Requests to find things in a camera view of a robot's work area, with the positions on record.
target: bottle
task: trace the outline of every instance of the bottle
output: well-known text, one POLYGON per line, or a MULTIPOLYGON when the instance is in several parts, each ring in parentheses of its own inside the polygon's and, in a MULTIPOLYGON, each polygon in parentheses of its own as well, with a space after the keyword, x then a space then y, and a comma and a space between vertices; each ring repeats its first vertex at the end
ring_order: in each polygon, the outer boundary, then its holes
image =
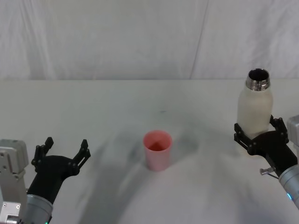
POLYGON ((253 139, 268 131, 272 107, 269 73, 264 69, 251 70, 238 101, 237 123, 247 137, 253 139))

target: metal bottle rim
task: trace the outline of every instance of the metal bottle rim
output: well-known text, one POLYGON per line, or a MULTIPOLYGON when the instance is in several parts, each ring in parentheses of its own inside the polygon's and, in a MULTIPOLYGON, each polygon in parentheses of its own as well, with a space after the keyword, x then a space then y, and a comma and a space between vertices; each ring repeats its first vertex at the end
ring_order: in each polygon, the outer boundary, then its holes
POLYGON ((265 69, 252 69, 247 76, 246 86, 253 91, 263 91, 270 87, 270 75, 265 69))

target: pink cup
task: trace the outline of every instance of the pink cup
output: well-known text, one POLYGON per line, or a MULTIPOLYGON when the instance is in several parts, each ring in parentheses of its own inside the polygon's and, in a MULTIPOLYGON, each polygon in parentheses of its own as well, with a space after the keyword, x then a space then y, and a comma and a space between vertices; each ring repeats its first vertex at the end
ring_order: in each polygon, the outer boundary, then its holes
POLYGON ((148 132, 143 138, 148 167, 153 171, 162 171, 169 167, 171 136, 164 131, 148 132))

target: white backdrop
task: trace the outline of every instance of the white backdrop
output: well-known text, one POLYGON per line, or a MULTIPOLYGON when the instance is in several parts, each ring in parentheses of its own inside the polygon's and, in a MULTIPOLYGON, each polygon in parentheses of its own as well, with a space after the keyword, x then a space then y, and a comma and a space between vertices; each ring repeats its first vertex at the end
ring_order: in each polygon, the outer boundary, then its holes
POLYGON ((0 79, 299 77, 297 0, 0 0, 0 79))

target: table surface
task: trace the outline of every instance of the table surface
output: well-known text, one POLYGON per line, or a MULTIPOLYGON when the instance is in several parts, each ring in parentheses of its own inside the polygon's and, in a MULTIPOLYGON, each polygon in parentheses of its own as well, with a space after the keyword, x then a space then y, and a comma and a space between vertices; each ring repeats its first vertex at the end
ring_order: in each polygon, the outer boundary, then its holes
MULTIPOLYGON (((292 224, 299 211, 267 162, 233 141, 243 80, 27 81, 0 83, 0 136, 73 157, 87 139, 91 158, 68 178, 52 224, 292 224), (144 165, 143 135, 173 137, 172 165, 144 165)), ((299 114, 299 80, 273 80, 274 117, 299 114)), ((35 176, 26 168, 29 187, 35 176)))

